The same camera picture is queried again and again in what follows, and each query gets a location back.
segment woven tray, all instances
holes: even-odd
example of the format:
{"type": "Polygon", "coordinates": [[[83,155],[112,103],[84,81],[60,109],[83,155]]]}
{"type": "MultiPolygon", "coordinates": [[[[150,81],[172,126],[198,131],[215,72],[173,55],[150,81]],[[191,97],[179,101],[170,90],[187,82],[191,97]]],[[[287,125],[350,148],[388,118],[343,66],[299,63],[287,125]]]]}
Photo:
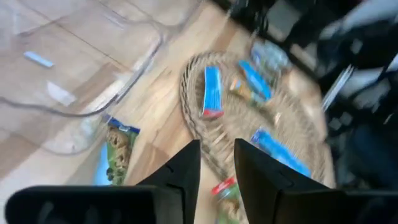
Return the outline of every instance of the woven tray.
{"type": "Polygon", "coordinates": [[[201,140],[202,157],[207,164],[220,180],[234,176],[234,140],[243,138],[250,142],[254,132],[262,127],[308,166],[312,179],[333,187],[334,183],[330,181],[334,179],[330,152],[318,141],[315,126],[299,99],[294,98],[285,85],[277,80],[271,86],[273,96],[270,110],[280,114],[277,125],[273,125],[258,109],[229,92],[228,87],[233,78],[245,80],[238,67],[239,59],[233,54],[203,53],[192,57],[182,74],[182,111],[192,134],[201,140]],[[203,71],[209,65],[220,68],[223,84],[224,115],[214,120],[201,117],[205,90],[203,71]]]}

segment cookie package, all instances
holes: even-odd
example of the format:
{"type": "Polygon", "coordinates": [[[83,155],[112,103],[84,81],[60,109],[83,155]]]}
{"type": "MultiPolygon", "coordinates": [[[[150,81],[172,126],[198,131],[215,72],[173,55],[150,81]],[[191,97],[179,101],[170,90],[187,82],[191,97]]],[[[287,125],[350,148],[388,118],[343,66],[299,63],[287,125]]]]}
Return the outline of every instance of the cookie package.
{"type": "Polygon", "coordinates": [[[101,145],[94,184],[122,185],[140,129],[125,126],[109,115],[106,115],[104,120],[108,122],[106,140],[101,145]]]}

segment clear plastic container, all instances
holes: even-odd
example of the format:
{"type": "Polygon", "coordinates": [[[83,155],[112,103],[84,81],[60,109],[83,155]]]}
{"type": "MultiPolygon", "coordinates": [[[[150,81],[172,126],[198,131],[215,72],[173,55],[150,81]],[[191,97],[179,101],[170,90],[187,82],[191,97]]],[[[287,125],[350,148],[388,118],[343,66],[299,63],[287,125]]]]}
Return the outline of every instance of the clear plastic container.
{"type": "Polygon", "coordinates": [[[156,22],[170,27],[184,25],[202,0],[101,0],[101,2],[127,19],[136,21],[137,16],[131,15],[134,15],[138,9],[156,22]]]}
{"type": "MultiPolygon", "coordinates": [[[[153,24],[126,22],[98,1],[85,1],[85,6],[77,1],[75,11],[55,3],[51,10],[50,4],[41,7],[40,2],[54,1],[21,2],[40,12],[40,23],[7,5],[0,8],[6,21],[2,29],[8,33],[0,51],[0,96],[8,101],[68,114],[95,112],[123,94],[162,44],[162,34],[153,24]]],[[[59,154],[86,149],[98,120],[49,116],[5,105],[0,113],[7,114],[1,116],[0,127],[59,154]]]]}
{"type": "Polygon", "coordinates": [[[167,45],[170,32],[162,24],[183,25],[197,6],[197,0],[0,2],[1,210],[23,187],[93,182],[101,118],[120,106],[167,45]]]}

